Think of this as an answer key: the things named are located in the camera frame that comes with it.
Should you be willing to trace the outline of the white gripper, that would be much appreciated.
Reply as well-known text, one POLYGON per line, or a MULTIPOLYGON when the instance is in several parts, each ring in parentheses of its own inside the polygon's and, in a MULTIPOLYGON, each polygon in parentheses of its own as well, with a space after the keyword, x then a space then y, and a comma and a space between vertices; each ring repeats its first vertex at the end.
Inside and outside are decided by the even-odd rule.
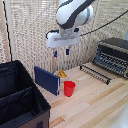
MULTIPOLYGON (((79 29, 51 30, 46 34, 46 46, 57 48, 72 46, 79 42, 79 29)), ((57 50, 53 50, 54 57, 57 57, 57 50)), ((66 49, 66 55, 70 54, 70 48, 66 49)))

